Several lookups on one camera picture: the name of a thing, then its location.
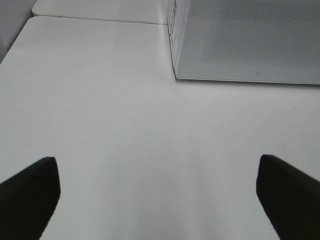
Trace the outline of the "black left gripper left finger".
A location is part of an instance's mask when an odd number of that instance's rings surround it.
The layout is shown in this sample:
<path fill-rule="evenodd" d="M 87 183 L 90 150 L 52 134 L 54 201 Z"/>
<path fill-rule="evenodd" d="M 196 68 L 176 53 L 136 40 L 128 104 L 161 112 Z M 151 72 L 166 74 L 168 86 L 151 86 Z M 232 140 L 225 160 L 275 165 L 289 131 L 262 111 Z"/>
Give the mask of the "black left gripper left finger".
<path fill-rule="evenodd" d="M 44 157 L 0 184 L 0 238 L 39 240 L 61 195 L 54 157 Z"/>

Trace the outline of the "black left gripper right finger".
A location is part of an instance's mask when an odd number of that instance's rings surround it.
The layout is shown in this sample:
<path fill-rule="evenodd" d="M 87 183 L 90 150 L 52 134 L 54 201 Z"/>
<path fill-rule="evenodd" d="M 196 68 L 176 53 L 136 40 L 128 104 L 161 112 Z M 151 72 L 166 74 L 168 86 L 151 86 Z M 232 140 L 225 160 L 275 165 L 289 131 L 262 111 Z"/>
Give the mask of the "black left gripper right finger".
<path fill-rule="evenodd" d="M 260 157 L 256 194 L 281 240 L 320 238 L 320 182 L 284 160 Z"/>

